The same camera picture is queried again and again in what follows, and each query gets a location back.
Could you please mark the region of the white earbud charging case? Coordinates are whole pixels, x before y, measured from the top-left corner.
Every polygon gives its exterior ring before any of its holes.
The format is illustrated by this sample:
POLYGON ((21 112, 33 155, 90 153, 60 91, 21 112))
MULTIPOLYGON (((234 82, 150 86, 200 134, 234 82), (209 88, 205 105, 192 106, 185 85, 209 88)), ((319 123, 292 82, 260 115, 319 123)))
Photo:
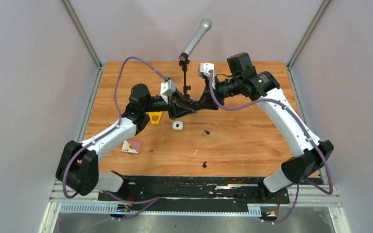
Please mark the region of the white earbud charging case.
POLYGON ((172 123, 172 128, 174 130, 180 131, 180 130, 182 130, 184 128, 184 124, 181 121, 174 121, 172 123))

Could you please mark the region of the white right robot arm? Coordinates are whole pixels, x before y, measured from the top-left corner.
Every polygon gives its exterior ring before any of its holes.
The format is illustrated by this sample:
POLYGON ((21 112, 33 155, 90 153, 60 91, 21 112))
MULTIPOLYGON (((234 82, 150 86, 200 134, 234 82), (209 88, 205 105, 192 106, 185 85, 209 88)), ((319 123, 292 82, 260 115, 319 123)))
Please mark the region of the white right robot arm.
POLYGON ((251 102, 241 108, 256 104, 262 109, 287 142, 293 156, 264 178, 258 189, 260 200, 271 202, 277 197, 277 191, 291 184, 299 184, 322 167, 329 185, 332 186, 327 162, 334 150, 331 141, 322 141, 306 126, 274 76, 268 71, 257 73, 247 53, 231 56, 227 62, 232 77, 223 82, 216 79, 214 64, 201 63, 198 68, 198 75, 207 81, 206 90, 209 91, 212 102, 217 108, 236 111, 238 108, 225 107, 221 101, 235 95, 250 98, 251 102))

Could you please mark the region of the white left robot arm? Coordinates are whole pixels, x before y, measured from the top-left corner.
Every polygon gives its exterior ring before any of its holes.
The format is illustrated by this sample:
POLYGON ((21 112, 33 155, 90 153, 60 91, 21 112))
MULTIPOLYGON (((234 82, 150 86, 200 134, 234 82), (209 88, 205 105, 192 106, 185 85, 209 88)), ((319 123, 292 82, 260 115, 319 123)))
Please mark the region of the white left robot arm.
POLYGON ((197 112, 197 101, 190 100, 165 83, 168 96, 152 96, 145 84, 135 85, 122 116, 107 129, 82 142, 66 143, 56 171, 66 198, 86 196, 92 191, 109 191, 117 200, 129 196, 129 187, 117 172, 102 172, 100 161, 125 140, 139 134, 149 123, 149 112, 167 111, 171 119, 197 112))

